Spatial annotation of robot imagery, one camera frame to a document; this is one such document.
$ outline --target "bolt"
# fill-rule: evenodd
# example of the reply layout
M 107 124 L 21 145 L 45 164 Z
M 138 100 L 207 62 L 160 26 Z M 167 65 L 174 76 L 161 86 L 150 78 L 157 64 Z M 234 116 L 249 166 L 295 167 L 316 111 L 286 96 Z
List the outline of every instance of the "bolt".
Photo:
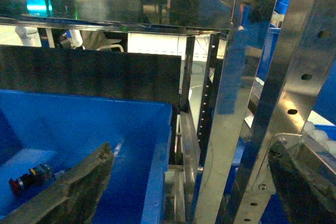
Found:
M 267 190 L 267 186 L 266 186 L 265 184 L 260 184 L 260 185 L 258 186 L 258 188 L 259 188 L 260 191 L 265 191 L 265 190 Z
M 279 137 L 278 141 L 280 143 L 282 143 L 283 145 L 286 145 L 287 144 L 287 140 L 282 136 L 282 137 Z

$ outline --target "mounting hole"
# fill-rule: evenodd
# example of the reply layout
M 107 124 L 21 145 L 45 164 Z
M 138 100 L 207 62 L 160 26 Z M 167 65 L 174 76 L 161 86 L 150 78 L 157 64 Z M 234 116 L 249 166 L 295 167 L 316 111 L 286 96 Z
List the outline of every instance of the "mounting hole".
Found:
M 287 113 L 288 113 L 289 115 L 295 115 L 295 114 L 298 113 L 298 111 L 292 109 L 292 110 L 288 110 Z
M 318 37 L 320 39 L 328 39 L 331 37 L 331 32 L 330 31 L 320 31 L 318 34 Z
M 304 81 L 309 81 L 311 80 L 311 78 L 313 78 L 313 76 L 309 73 L 305 73 L 301 76 L 301 80 L 304 80 Z

